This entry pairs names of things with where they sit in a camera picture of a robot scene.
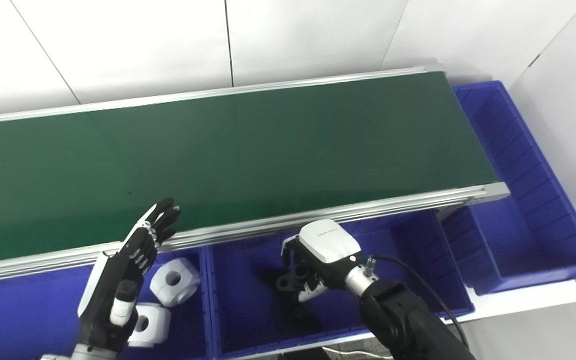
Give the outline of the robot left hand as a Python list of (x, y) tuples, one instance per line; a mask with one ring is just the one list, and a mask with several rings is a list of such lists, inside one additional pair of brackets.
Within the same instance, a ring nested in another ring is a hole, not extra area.
[(115, 360), (134, 332), (137, 298), (160, 246), (176, 230), (180, 209), (167, 197), (132, 226), (114, 253), (101, 252), (78, 305), (74, 360)]

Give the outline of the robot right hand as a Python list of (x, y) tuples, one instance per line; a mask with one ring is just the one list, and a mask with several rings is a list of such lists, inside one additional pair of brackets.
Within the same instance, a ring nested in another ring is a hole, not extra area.
[(333, 219), (319, 219), (284, 239), (279, 253), (283, 265), (303, 266), (307, 276), (294, 300), (305, 303), (328, 290), (346, 291), (356, 300), (377, 280), (366, 275), (368, 258), (359, 242)]

